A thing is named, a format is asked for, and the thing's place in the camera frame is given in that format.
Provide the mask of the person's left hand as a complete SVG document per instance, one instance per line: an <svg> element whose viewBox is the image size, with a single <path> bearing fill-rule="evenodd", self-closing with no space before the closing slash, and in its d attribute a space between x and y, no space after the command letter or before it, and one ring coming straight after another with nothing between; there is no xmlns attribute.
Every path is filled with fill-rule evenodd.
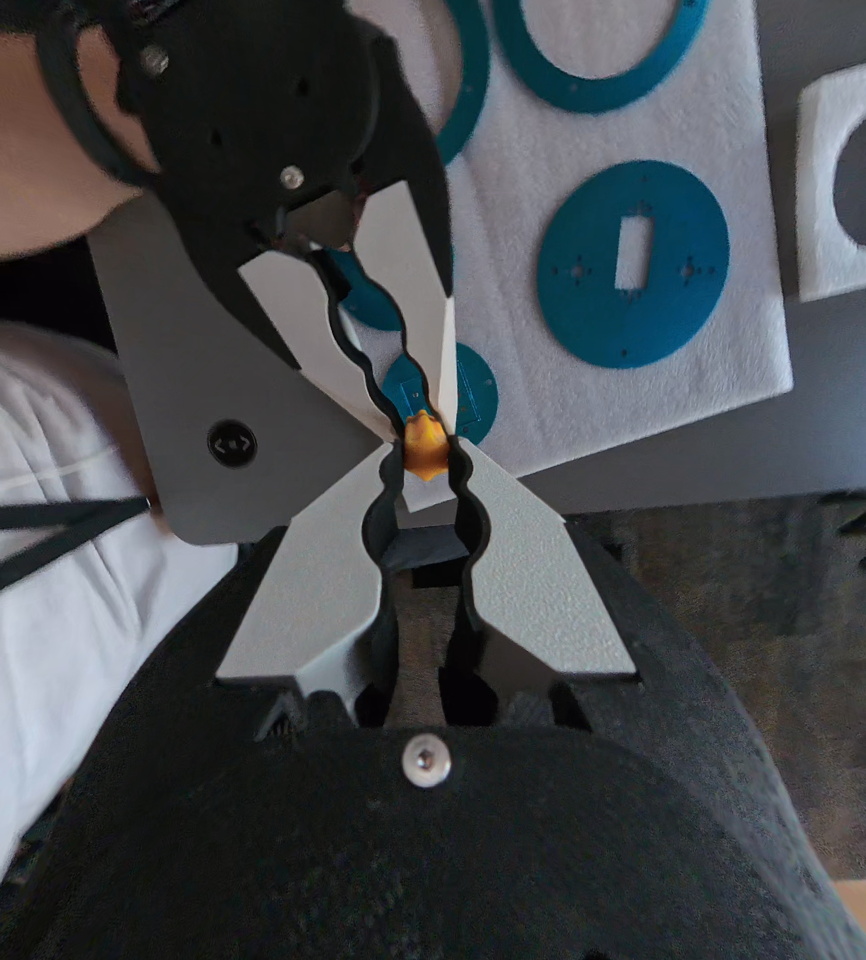
<svg viewBox="0 0 866 960"><path fill-rule="evenodd" d="M88 234L139 194L105 174L69 131L34 39L0 33L0 261Z"/></svg>

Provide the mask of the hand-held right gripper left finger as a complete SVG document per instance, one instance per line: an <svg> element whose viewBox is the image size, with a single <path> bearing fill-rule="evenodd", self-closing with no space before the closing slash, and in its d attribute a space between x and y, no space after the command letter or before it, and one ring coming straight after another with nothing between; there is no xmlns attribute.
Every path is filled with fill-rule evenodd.
<svg viewBox="0 0 866 960"><path fill-rule="evenodd" d="M355 725L381 725L398 672L382 560L397 531L403 446L383 443L290 522L216 679L335 694Z"/></svg>

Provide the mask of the blue plate with rectangular slot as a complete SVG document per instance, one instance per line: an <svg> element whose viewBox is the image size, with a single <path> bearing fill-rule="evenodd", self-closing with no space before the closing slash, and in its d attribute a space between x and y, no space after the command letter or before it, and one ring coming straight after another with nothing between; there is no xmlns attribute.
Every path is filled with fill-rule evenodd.
<svg viewBox="0 0 866 960"><path fill-rule="evenodd" d="M549 223L536 262L542 318L583 362L637 369L683 348L724 292L725 214L705 183L665 161L594 174Z"/></svg>

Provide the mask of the white foam frame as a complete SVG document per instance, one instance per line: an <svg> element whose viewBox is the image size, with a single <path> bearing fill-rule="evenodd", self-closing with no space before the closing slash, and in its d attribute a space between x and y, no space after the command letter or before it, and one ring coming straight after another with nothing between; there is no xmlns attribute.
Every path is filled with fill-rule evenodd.
<svg viewBox="0 0 866 960"><path fill-rule="evenodd" d="M796 234L799 299L866 289L866 246L843 229L835 174L848 138L866 121L866 63L818 78L799 95Z"/></svg>

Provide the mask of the white foam sheet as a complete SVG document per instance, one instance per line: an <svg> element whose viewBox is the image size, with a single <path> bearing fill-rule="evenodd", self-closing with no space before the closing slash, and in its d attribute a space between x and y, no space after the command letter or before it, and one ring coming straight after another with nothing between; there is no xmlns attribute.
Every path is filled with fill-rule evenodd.
<svg viewBox="0 0 866 960"><path fill-rule="evenodd" d="M505 56L491 2L485 103L448 165L458 342L498 381L482 441L513 476L786 394L794 385L776 256L757 19L753 2L705 2L684 55L619 109L578 114L523 83ZM678 165L718 200L730 244L710 320L655 364L612 369L571 354L542 318L536 262L566 198L609 166Z"/></svg>

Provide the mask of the yellow-handled screwdriver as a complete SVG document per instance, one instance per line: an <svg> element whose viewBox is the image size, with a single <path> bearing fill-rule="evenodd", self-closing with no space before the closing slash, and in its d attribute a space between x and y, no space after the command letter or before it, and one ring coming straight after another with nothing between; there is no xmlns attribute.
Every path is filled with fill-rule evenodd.
<svg viewBox="0 0 866 960"><path fill-rule="evenodd" d="M403 436L404 470L425 483L447 474L448 435L433 414L422 409L405 421Z"/></svg>

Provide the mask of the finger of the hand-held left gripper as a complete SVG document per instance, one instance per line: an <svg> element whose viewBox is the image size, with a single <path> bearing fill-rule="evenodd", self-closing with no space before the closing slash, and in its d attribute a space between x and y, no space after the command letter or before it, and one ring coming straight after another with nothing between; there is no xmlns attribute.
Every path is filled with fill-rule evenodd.
<svg viewBox="0 0 866 960"><path fill-rule="evenodd" d="M240 277L302 375L383 441L395 440L401 418L381 394L358 335L316 266L269 250L241 266Z"/></svg>
<svg viewBox="0 0 866 960"><path fill-rule="evenodd" d="M404 353L424 376L427 399L442 421L458 414L455 303L446 292L404 180L369 195L354 254L371 284L389 300Z"/></svg>

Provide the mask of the small blue disc with bracket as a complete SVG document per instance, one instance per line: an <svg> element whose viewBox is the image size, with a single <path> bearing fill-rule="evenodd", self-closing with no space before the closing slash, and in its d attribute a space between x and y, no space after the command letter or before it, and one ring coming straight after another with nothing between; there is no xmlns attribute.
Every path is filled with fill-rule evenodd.
<svg viewBox="0 0 866 960"><path fill-rule="evenodd" d="M456 430L458 436L477 446L487 437L497 417L497 382L490 366L474 349L458 343L456 354L459 391ZM382 392L404 421L426 408L421 375L404 354L391 364Z"/></svg>

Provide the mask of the round black desk button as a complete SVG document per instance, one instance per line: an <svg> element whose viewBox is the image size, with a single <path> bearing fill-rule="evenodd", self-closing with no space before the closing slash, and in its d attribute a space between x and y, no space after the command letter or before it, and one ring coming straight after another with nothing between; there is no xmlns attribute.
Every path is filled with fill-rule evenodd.
<svg viewBox="0 0 866 960"><path fill-rule="evenodd" d="M234 418L222 419L209 428L207 446L211 456L230 470L247 467L254 461L258 450L254 432Z"/></svg>

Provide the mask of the small blue round plate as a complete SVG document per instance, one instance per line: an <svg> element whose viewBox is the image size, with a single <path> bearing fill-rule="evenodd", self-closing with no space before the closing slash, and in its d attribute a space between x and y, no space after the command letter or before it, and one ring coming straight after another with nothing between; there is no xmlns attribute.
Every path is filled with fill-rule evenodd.
<svg viewBox="0 0 866 960"><path fill-rule="evenodd" d="M353 252L329 249L336 268L342 273L345 296L343 310L359 323L378 331L401 332L401 319L388 294L364 273Z"/></svg>

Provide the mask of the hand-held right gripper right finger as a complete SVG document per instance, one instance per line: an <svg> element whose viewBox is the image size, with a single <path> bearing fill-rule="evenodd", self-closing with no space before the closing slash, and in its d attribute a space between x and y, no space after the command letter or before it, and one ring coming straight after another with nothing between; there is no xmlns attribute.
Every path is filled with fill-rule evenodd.
<svg viewBox="0 0 866 960"><path fill-rule="evenodd" d="M466 549L439 667L450 726L497 724L520 695L637 677L563 517L473 443L449 441L454 531Z"/></svg>

